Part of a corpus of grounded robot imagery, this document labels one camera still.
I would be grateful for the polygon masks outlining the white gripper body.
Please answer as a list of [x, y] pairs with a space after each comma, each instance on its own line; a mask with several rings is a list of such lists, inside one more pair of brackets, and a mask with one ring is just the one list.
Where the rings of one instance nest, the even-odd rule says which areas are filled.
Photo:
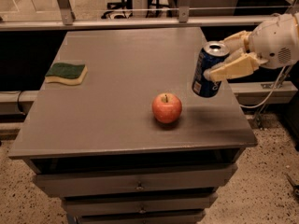
[[249, 35], [249, 51], [261, 67], [277, 69], [299, 61], [299, 13], [279, 15], [258, 25]]

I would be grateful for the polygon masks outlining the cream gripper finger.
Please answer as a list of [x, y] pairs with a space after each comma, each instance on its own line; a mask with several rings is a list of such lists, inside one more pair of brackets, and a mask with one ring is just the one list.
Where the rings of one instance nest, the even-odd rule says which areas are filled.
[[222, 42], [229, 48], [230, 51], [236, 51], [238, 49], [247, 51], [249, 49], [249, 35], [250, 32], [241, 31], [224, 38]]
[[218, 82], [225, 79], [235, 79], [252, 75], [259, 67], [266, 64], [266, 59], [259, 58], [254, 52], [241, 55], [230, 55], [221, 63], [208, 68], [204, 78], [208, 81]]

